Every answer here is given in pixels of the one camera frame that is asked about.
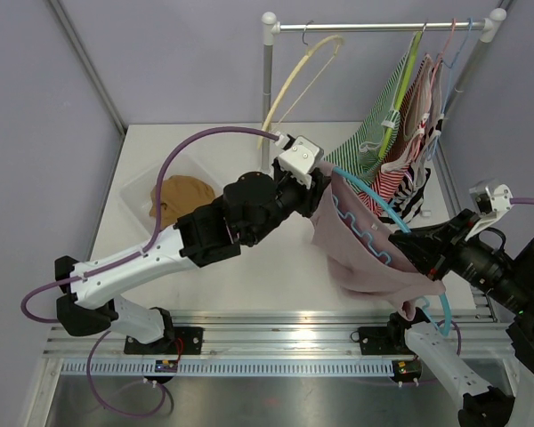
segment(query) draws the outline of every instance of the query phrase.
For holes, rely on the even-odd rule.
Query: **blue hanger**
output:
[[[384,265],[388,265],[390,262],[392,262],[392,257],[386,252],[382,251],[378,253],[376,249],[372,246],[372,242],[374,241],[374,237],[367,231],[359,231],[356,227],[356,217],[351,213],[342,213],[340,212],[340,209],[338,209],[338,197],[334,194],[332,195],[332,200],[335,203],[336,212],[338,213],[338,216],[340,216],[343,220],[346,220],[350,218],[350,229],[360,238],[360,240],[363,240],[364,238],[368,238],[368,242],[366,245],[368,245],[368,250],[379,260],[381,257],[385,258]]]

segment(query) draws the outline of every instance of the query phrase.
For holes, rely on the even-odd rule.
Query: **white plastic container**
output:
[[[150,192],[157,183],[158,172],[162,163],[153,165],[146,172],[141,173],[136,178],[123,185],[118,192],[121,204],[129,213],[131,221],[140,225],[141,229],[149,237],[154,231],[155,219],[149,215],[152,207]],[[168,166],[165,179],[172,175],[186,175],[198,178],[214,189],[215,196],[223,193],[223,185],[214,176],[206,171],[204,166],[194,157],[188,154],[179,154]]]

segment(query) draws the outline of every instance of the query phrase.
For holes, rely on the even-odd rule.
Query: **pink garment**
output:
[[[320,170],[330,175],[334,167],[321,162]],[[328,271],[337,284],[356,296],[368,300],[388,301],[404,318],[415,316],[415,299],[423,295],[440,295],[445,286],[417,273],[408,259],[388,240],[391,232],[358,199],[344,178],[332,173],[332,182],[311,218],[314,226],[312,243],[328,256]],[[385,255],[376,258],[368,251],[368,239],[362,240],[351,228],[351,219],[343,220],[336,212],[333,195],[343,214],[350,212],[359,231],[368,231],[377,253],[386,251],[392,258],[384,265]]]

